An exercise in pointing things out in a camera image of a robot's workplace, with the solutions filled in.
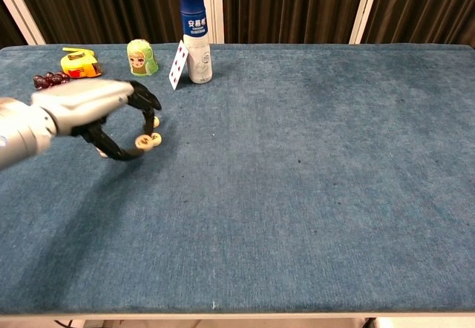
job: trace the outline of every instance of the robotic arm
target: robotic arm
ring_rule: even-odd
[[[31,105],[0,98],[0,170],[50,147],[54,137],[82,136],[114,160],[127,161],[144,150],[120,148],[102,131],[107,115],[130,105],[145,117],[144,133],[151,135],[158,99],[136,81],[80,79],[36,92]]]

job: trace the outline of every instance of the figurine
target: figurine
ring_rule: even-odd
[[[151,76],[159,67],[151,45],[144,39],[135,39],[127,45],[128,62],[134,76]]]

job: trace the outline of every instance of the blue bottle cap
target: blue bottle cap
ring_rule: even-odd
[[[202,13],[205,10],[204,0],[180,0],[180,12],[183,14]]]

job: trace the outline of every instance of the bottle label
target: bottle label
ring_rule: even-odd
[[[191,37],[201,37],[208,33],[208,23],[206,21],[206,13],[195,15],[183,15],[181,16],[183,23],[183,33]]]

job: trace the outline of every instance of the playing card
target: playing card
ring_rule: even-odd
[[[170,74],[168,75],[171,86],[174,90],[177,89],[178,81],[180,80],[181,73],[183,72],[183,67],[185,66],[187,56],[188,48],[186,48],[183,40],[180,40],[177,53],[175,54],[175,58],[173,60],[173,65],[171,66]]]

